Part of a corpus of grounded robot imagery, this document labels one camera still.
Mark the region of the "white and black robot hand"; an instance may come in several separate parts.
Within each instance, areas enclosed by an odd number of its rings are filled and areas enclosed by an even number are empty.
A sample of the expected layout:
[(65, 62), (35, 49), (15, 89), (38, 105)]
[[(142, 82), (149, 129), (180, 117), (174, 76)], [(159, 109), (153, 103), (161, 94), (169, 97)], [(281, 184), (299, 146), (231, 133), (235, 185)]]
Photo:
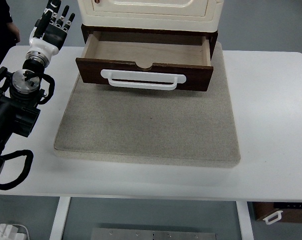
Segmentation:
[(57, 55), (61, 50), (75, 18), (75, 14), (71, 13), (66, 19), (69, 11), (68, 5), (64, 7), (61, 15), (58, 15), (61, 3), (60, 0), (47, 2), (41, 17), (31, 31), (27, 59), (41, 59), (49, 62), (51, 57)]

